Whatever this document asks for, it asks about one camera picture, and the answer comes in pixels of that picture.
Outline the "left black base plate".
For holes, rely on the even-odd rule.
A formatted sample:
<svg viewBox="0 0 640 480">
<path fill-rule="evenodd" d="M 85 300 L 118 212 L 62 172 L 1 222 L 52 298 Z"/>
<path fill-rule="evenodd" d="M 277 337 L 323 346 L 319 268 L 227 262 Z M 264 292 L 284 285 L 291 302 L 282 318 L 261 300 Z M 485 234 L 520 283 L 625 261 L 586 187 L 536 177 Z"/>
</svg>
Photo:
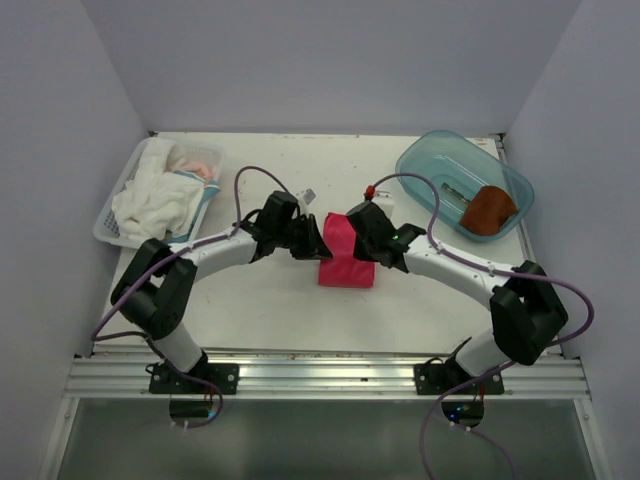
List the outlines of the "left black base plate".
<svg viewBox="0 0 640 480">
<path fill-rule="evenodd" d="M 197 395 L 214 393 L 216 387 L 223 395 L 235 395 L 240 379 L 239 365 L 234 363 L 207 363 L 189 373 L 177 373 L 164 363 L 156 363 L 147 365 L 145 371 L 150 375 L 151 394 Z"/>
</svg>

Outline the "white plastic basket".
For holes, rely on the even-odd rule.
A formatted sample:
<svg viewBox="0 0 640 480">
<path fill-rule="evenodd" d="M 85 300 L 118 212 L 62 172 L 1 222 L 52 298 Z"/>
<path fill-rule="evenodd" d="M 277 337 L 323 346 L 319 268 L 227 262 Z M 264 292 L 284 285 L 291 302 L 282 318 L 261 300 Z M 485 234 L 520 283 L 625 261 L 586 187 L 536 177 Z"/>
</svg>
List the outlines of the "white plastic basket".
<svg viewBox="0 0 640 480">
<path fill-rule="evenodd" d="M 221 191 L 225 158 L 219 146 L 160 137 L 141 141 L 95 222 L 95 238 L 127 248 L 150 238 L 194 240 Z"/>
</svg>

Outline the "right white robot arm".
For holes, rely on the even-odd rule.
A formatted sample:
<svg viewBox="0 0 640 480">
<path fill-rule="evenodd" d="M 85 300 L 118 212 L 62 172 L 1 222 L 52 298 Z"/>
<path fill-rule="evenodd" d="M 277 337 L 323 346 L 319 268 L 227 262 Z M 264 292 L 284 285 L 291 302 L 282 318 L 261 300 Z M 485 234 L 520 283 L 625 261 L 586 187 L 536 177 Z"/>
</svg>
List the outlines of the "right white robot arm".
<svg viewBox="0 0 640 480">
<path fill-rule="evenodd" d="M 568 321 L 554 287 L 538 279 L 546 274 L 534 262 L 511 267 L 454 250 L 463 258 L 458 262 L 424 229 L 396 228 L 372 201 L 352 208 L 346 218 L 356 234 L 356 258 L 430 278 L 489 311 L 491 328 L 463 341 L 446 360 L 445 379 L 454 391 L 470 391 L 481 375 L 506 362 L 534 364 Z"/>
</svg>

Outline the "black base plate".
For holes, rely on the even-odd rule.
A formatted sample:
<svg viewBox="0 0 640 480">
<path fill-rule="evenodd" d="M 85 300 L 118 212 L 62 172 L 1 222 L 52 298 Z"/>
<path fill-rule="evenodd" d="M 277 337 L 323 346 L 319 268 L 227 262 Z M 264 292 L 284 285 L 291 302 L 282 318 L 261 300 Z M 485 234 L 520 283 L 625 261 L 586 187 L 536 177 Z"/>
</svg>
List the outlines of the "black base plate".
<svg viewBox="0 0 640 480">
<path fill-rule="evenodd" d="M 454 360 L 443 361 L 434 357 L 424 363 L 413 366 L 413 379 L 418 395 L 441 395 L 451 389 L 455 389 L 456 395 L 502 395 L 505 393 L 503 380 L 500 374 L 475 381 L 465 388 L 460 385 L 468 382 L 472 377 L 459 367 Z"/>
<path fill-rule="evenodd" d="M 177 373 L 164 363 L 156 363 L 147 365 L 145 371 L 150 375 L 151 394 L 197 395 L 214 393 L 216 387 L 223 395 L 235 395 L 240 379 L 239 365 L 234 363 L 207 363 L 189 373 Z"/>
</svg>

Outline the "pink towel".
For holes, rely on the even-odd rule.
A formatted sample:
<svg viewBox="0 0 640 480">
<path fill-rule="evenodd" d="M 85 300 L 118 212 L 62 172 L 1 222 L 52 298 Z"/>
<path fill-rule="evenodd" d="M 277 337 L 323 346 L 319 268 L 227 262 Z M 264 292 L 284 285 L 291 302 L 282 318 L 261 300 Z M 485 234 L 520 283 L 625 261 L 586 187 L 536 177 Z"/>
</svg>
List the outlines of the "pink towel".
<svg viewBox="0 0 640 480">
<path fill-rule="evenodd" d="M 332 258 L 321 261 L 318 284 L 333 288 L 372 288 L 375 265 L 354 257 L 357 237 L 347 217 L 329 213 L 324 221 L 322 236 Z"/>
</svg>

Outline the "aluminium mounting rail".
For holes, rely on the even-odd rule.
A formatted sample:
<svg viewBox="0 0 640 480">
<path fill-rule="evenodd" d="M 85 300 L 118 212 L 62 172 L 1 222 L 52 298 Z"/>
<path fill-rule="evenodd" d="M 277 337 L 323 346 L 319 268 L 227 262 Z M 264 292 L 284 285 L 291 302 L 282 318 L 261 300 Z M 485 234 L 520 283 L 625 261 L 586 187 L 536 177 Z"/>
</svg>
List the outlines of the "aluminium mounting rail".
<svg viewBox="0 0 640 480">
<path fill-rule="evenodd" d="M 408 400 L 416 397 L 418 355 L 210 351 L 214 363 L 239 368 L 238 399 Z M 155 356 L 142 348 L 104 347 L 73 361 L 67 398 L 137 399 L 149 396 L 146 368 Z M 583 400 L 590 389 L 578 360 L 546 356 L 502 374 L 505 400 Z"/>
</svg>

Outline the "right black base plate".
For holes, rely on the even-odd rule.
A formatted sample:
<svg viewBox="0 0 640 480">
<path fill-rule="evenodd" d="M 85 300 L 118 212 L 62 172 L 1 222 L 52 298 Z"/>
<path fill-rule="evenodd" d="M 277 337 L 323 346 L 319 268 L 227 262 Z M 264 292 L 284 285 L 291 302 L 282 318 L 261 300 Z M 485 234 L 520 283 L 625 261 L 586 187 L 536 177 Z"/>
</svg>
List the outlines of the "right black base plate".
<svg viewBox="0 0 640 480">
<path fill-rule="evenodd" d="M 502 395 L 505 393 L 503 380 L 500 374 L 475 381 L 465 388 L 460 385 L 468 382 L 472 377 L 459 367 L 454 360 L 443 361 L 434 357 L 424 363 L 413 366 L 413 379 L 418 395 L 441 395 L 451 389 L 455 389 L 456 395 Z"/>
</svg>

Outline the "blue transparent plastic tub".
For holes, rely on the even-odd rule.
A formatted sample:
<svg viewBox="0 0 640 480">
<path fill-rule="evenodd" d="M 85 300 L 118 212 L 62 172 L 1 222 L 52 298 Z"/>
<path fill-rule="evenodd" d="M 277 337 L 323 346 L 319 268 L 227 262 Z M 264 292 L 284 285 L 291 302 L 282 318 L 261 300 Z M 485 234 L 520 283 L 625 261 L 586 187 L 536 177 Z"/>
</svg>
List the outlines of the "blue transparent plastic tub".
<svg viewBox="0 0 640 480">
<path fill-rule="evenodd" d="M 466 138 L 446 130 L 429 132 L 415 141 L 398 159 L 395 172 L 406 193 L 431 211 L 435 206 L 432 188 L 414 176 L 429 179 L 438 189 L 438 218 L 462 236 L 487 243 L 513 230 L 534 203 L 530 182 L 513 168 Z M 481 236 L 465 229 L 460 220 L 469 203 L 483 187 L 498 187 L 514 202 L 516 212 L 497 233 Z"/>
</svg>

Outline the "blue and peach towel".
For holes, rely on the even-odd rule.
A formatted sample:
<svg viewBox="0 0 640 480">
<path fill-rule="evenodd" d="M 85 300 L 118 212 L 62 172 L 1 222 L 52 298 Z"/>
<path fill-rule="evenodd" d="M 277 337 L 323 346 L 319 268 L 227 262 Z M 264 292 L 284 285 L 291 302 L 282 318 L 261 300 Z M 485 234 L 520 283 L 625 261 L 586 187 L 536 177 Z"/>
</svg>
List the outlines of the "blue and peach towel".
<svg viewBox="0 0 640 480">
<path fill-rule="evenodd" d="M 201 190 L 201 193 L 196 195 L 198 198 L 196 204 L 192 200 L 189 201 L 189 206 L 182 215 L 180 229 L 166 230 L 164 240 L 169 243 L 179 243 L 187 241 L 196 233 L 199 218 L 206 210 L 206 205 L 220 191 L 217 178 L 219 166 L 204 161 L 184 160 L 176 163 L 169 172 L 196 182 Z"/>
</svg>

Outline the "brown towel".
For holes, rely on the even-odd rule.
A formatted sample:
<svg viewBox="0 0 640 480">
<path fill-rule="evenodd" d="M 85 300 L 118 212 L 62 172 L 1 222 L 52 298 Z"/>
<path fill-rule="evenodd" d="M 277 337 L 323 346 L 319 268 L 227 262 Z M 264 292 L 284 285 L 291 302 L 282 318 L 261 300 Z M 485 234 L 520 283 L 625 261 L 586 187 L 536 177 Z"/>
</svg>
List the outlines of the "brown towel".
<svg viewBox="0 0 640 480">
<path fill-rule="evenodd" d="M 459 224 L 475 235 L 492 236 L 517 213 L 515 203 L 504 190 L 484 186 L 469 203 Z"/>
</svg>

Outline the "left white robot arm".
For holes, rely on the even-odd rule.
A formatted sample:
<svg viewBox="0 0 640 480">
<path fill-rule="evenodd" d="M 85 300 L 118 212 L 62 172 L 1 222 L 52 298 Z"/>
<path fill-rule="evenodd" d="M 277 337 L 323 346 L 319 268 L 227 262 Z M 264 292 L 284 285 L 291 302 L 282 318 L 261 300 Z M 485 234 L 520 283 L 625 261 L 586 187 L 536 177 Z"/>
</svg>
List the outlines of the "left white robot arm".
<svg viewBox="0 0 640 480">
<path fill-rule="evenodd" d="M 255 263 L 278 248 L 296 260 L 332 257 L 315 216 L 284 191 L 270 194 L 262 208 L 217 236 L 174 247 L 156 239 L 145 241 L 116 284 L 111 304 L 173 369 L 175 384 L 185 392 L 197 392 L 212 374 L 206 354 L 183 324 L 192 287 L 227 268 Z"/>
</svg>

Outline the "white towel in basket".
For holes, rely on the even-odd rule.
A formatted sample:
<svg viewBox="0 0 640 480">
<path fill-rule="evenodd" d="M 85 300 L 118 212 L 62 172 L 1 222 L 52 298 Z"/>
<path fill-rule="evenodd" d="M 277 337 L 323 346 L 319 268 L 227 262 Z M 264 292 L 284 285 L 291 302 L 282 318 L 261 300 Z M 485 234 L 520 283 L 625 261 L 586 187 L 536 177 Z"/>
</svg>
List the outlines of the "white towel in basket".
<svg viewBox="0 0 640 480">
<path fill-rule="evenodd" d="M 112 200 L 122 237 L 162 240 L 167 229 L 180 229 L 189 201 L 196 204 L 201 193 L 196 182 L 169 172 L 184 160 L 190 160 L 186 151 L 173 141 L 154 137 L 147 142 L 134 178 Z"/>
</svg>

